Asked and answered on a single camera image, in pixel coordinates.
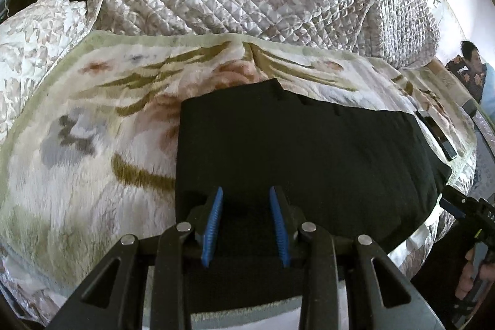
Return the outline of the person's right hand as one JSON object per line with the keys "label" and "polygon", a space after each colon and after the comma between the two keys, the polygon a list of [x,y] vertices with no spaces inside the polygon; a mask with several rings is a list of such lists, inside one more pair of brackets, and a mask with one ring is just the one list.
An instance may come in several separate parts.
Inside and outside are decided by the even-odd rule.
{"label": "person's right hand", "polygon": [[[466,265],[462,270],[462,274],[455,291],[455,297],[458,298],[459,300],[463,300],[468,294],[468,292],[473,288],[474,285],[474,279],[473,279],[474,266],[472,264],[473,254],[474,254],[474,249],[469,250],[466,254],[466,259],[468,260],[468,263],[466,263]],[[479,269],[479,278],[483,281],[488,281],[489,283],[493,283],[495,279],[494,263],[482,265]]]}

